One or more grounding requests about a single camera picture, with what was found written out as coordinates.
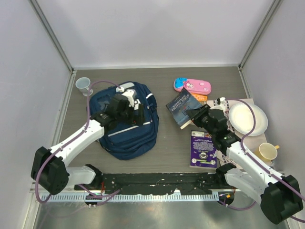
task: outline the gray floor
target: gray floor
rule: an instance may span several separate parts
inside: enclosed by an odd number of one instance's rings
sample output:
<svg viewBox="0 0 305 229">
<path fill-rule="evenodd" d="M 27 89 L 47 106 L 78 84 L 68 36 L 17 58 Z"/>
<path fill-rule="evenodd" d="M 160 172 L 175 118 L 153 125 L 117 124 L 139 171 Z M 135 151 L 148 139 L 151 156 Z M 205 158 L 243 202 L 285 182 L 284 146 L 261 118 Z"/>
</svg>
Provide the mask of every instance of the gray floor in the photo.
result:
<svg viewBox="0 0 305 229">
<path fill-rule="evenodd" d="M 252 203 L 241 192 L 233 205 L 244 208 Z M 84 203 L 42 205 L 35 229 L 287 229 L 287 222 L 271 223 L 259 205 L 235 211 L 216 202 L 137 202 L 107 203 L 80 209 Z"/>
<path fill-rule="evenodd" d="M 106 173 L 149 173 L 149 172 L 195 172 L 205 171 L 189 167 L 190 132 L 193 125 L 180 130 L 165 105 L 178 93 L 173 89 L 176 78 L 202 79 L 212 85 L 208 99 L 217 97 L 246 98 L 237 67 L 204 68 L 161 68 L 161 69 L 114 69 L 77 71 L 76 79 L 88 77 L 91 82 L 112 80 L 116 83 L 137 81 L 146 84 L 154 94 L 160 118 L 159 132 L 155 147 L 146 154 L 129 161 L 120 161 L 107 153 L 99 143 L 94 142 L 79 154 L 71 166 L 92 164 Z M 93 93 L 109 87 L 99 84 Z M 86 122 L 86 98 L 74 87 L 61 140 L 77 131 Z"/>
</svg>

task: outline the yellow mug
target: yellow mug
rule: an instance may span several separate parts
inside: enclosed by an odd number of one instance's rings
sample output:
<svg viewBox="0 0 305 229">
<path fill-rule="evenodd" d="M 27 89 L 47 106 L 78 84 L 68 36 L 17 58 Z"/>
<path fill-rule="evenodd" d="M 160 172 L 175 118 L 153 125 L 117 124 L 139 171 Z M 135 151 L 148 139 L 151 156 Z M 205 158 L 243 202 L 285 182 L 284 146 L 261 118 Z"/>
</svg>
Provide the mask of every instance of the yellow mug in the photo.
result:
<svg viewBox="0 0 305 229">
<path fill-rule="evenodd" d="M 255 150 L 254 154 L 257 155 L 265 163 L 268 163 L 277 157 L 277 149 L 279 147 L 280 146 L 274 146 L 267 142 L 262 143 L 257 148 L 257 150 Z"/>
</svg>

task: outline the plate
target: plate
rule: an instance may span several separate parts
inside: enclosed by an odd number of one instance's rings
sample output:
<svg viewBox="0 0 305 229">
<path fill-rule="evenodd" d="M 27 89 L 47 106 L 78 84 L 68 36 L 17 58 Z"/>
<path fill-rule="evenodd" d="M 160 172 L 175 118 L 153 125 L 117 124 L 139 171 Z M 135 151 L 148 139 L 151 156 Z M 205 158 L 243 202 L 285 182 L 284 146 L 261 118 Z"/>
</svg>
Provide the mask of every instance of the plate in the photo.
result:
<svg viewBox="0 0 305 229">
<path fill-rule="evenodd" d="M 256 126 L 250 136 L 263 134 L 268 127 L 268 118 L 261 108 L 254 104 L 249 104 L 254 111 Z M 234 104 L 229 110 L 229 120 L 231 125 L 243 135 L 250 132 L 253 127 L 253 116 L 250 109 L 243 103 Z"/>
</svg>

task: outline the white wall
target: white wall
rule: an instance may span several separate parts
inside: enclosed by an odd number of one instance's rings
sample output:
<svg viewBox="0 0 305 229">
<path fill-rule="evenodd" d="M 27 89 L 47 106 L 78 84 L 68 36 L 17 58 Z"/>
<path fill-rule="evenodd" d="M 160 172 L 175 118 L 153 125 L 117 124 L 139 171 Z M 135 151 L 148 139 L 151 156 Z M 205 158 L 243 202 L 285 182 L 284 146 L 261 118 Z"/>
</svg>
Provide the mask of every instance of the white wall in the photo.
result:
<svg viewBox="0 0 305 229">
<path fill-rule="evenodd" d="M 244 73 L 254 102 L 267 114 L 267 140 L 280 145 L 276 165 L 305 194 L 305 1 L 285 0 Z"/>
<path fill-rule="evenodd" d="M 0 1 L 0 224 L 20 229 L 34 154 L 49 147 L 69 72 L 28 1 Z"/>
<path fill-rule="evenodd" d="M 239 64 L 272 0 L 38 0 L 77 68 Z"/>
</svg>

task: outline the backpack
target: backpack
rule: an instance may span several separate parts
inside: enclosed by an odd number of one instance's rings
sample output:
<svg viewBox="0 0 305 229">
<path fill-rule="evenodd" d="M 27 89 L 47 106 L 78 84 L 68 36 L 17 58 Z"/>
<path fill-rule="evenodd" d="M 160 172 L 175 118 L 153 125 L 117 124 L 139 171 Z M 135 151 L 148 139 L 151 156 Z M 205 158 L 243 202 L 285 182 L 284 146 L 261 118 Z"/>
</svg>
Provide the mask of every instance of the backpack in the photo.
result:
<svg viewBox="0 0 305 229">
<path fill-rule="evenodd" d="M 144 84 L 125 82 L 124 89 L 134 89 L 136 99 L 144 104 L 144 124 L 141 126 L 118 123 L 115 129 L 110 130 L 99 139 L 101 146 L 119 160 L 130 160 L 140 156 L 156 144 L 159 117 L 157 102 L 154 95 Z M 99 91 L 90 99 L 90 114 L 105 110 L 111 98 L 118 93 L 117 87 L 109 87 Z"/>
</svg>

